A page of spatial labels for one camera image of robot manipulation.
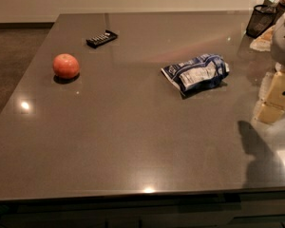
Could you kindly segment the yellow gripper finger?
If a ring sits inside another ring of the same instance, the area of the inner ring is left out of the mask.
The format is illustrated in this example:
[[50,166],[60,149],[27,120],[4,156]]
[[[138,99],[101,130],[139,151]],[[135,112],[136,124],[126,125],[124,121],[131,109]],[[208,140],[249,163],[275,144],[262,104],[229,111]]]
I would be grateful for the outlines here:
[[284,113],[283,109],[264,102],[260,102],[256,107],[256,119],[265,124],[275,123]]
[[274,75],[267,91],[265,102],[285,109],[285,67]]

